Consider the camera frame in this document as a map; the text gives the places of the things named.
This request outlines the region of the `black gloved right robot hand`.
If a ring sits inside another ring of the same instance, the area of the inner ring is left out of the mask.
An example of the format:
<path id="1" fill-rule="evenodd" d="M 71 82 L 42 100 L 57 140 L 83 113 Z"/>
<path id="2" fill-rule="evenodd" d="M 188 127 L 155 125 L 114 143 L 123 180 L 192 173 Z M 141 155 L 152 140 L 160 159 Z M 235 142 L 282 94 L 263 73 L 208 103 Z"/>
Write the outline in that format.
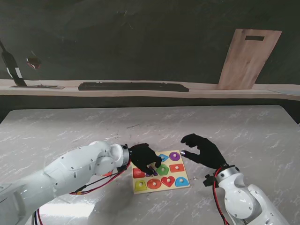
<path id="1" fill-rule="evenodd" d="M 182 138 L 181 143 L 186 144 L 190 148 L 197 147 L 200 151 L 199 154 L 186 150 L 181 152 L 183 157 L 197 164 L 202 164 L 211 169 L 218 169 L 227 164 L 217 146 L 207 138 L 196 134 L 189 134 Z"/>

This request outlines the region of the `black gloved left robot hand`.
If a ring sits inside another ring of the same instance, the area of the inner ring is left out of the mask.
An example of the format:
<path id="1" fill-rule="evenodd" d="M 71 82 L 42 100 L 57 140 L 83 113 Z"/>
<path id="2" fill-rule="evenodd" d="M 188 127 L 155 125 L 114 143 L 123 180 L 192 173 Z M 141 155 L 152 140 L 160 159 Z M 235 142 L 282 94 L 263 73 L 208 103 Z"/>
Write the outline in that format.
<path id="1" fill-rule="evenodd" d="M 131 162 L 142 172 L 152 176 L 153 170 L 148 165 L 155 163 L 155 167 L 159 168 L 162 164 L 162 158 L 157 156 L 147 143 L 141 143 L 132 146 L 129 150 Z"/>

